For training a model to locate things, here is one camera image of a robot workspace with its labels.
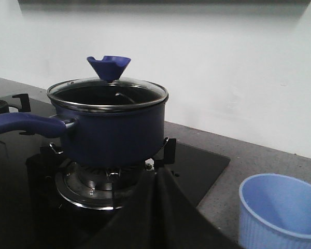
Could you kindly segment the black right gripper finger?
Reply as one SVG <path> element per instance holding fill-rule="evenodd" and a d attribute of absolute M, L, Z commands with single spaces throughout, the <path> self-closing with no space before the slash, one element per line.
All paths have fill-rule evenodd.
<path fill-rule="evenodd" d="M 171 172 L 144 172 L 132 196 L 81 248 L 239 248 L 185 197 Z"/>

